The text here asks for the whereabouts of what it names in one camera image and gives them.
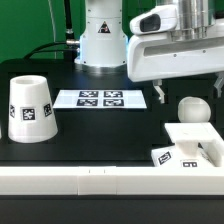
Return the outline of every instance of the white cup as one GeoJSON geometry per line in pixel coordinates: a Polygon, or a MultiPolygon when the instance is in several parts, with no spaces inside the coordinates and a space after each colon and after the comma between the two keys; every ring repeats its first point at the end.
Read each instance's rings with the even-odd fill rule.
{"type": "Polygon", "coordinates": [[[9,138],[21,143],[48,140],[58,132],[45,77],[19,76],[10,80],[9,138]]]}

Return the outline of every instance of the white robot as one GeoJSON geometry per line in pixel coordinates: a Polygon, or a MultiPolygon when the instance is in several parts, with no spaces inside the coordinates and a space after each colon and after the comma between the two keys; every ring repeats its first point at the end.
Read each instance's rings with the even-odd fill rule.
{"type": "Polygon", "coordinates": [[[224,83],[224,19],[214,19],[214,0],[157,0],[131,21],[128,75],[133,82],[216,73],[218,96],[224,83]]]}
{"type": "Polygon", "coordinates": [[[122,31],[122,0],[85,0],[86,30],[77,67],[94,73],[126,70],[127,36],[122,31]]]}

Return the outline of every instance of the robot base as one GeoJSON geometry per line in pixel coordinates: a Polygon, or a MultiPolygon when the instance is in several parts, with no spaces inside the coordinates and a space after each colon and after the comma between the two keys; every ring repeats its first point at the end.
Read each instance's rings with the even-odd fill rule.
{"type": "Polygon", "coordinates": [[[75,61],[75,68],[77,70],[81,70],[88,73],[95,73],[95,74],[115,74],[127,71],[127,64],[117,66],[117,67],[96,67],[96,66],[88,66],[84,64],[76,63],[75,61]]]}

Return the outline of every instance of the black cable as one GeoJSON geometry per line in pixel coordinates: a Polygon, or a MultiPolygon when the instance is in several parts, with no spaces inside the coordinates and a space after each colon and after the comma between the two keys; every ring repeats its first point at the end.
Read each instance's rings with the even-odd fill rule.
{"type": "Polygon", "coordinates": [[[66,40],[75,39],[75,34],[72,30],[70,0],[64,0],[64,8],[65,8],[65,23],[66,23],[66,40]]]}
{"type": "Polygon", "coordinates": [[[53,42],[53,43],[48,43],[48,44],[41,45],[41,46],[35,48],[34,50],[32,50],[30,53],[26,54],[24,56],[24,58],[25,59],[29,58],[29,55],[32,54],[32,52],[36,52],[36,51],[42,50],[44,48],[53,47],[53,46],[57,46],[57,45],[64,45],[64,44],[66,44],[66,42],[60,41],[60,42],[53,42]]]}
{"type": "Polygon", "coordinates": [[[53,47],[53,46],[64,45],[64,44],[66,44],[65,41],[58,41],[58,42],[48,43],[48,44],[44,44],[44,45],[41,45],[41,46],[35,48],[31,52],[33,52],[33,51],[39,51],[39,50],[42,50],[42,49],[47,48],[47,47],[53,47]]]}
{"type": "Polygon", "coordinates": [[[67,52],[67,51],[77,51],[77,48],[70,48],[70,49],[62,49],[62,50],[43,50],[43,51],[32,51],[29,54],[27,54],[23,59],[30,59],[34,54],[39,53],[49,53],[49,52],[67,52]]]}

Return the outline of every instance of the cable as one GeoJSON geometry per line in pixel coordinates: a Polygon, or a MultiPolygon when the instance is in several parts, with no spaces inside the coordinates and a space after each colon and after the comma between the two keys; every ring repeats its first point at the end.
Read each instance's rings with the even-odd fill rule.
{"type": "Polygon", "coordinates": [[[35,49],[32,50],[30,53],[28,53],[27,55],[25,55],[23,58],[24,58],[24,59],[28,59],[28,58],[30,58],[30,57],[29,57],[30,54],[32,54],[33,52],[37,52],[37,51],[39,51],[39,50],[42,50],[42,49],[44,49],[44,48],[52,47],[52,46],[57,46],[57,45],[65,45],[65,44],[66,44],[66,42],[64,42],[64,41],[44,44],[44,45],[41,45],[40,47],[35,48],[35,49]]]}
{"type": "Polygon", "coordinates": [[[49,53],[49,52],[66,52],[66,51],[78,51],[78,48],[73,48],[73,49],[62,49],[62,50],[43,50],[43,51],[32,51],[29,54],[27,54],[24,59],[30,59],[31,56],[34,54],[39,54],[39,53],[49,53]]]}
{"type": "Polygon", "coordinates": [[[65,9],[66,39],[75,39],[75,34],[72,29],[70,0],[64,0],[64,9],[65,9]]]}
{"type": "Polygon", "coordinates": [[[56,34],[57,34],[57,32],[56,32],[54,11],[53,11],[51,0],[48,0],[48,4],[49,4],[49,9],[50,9],[50,14],[51,14],[51,22],[52,22],[52,28],[53,28],[53,38],[54,38],[54,42],[56,42],[56,34]]]}

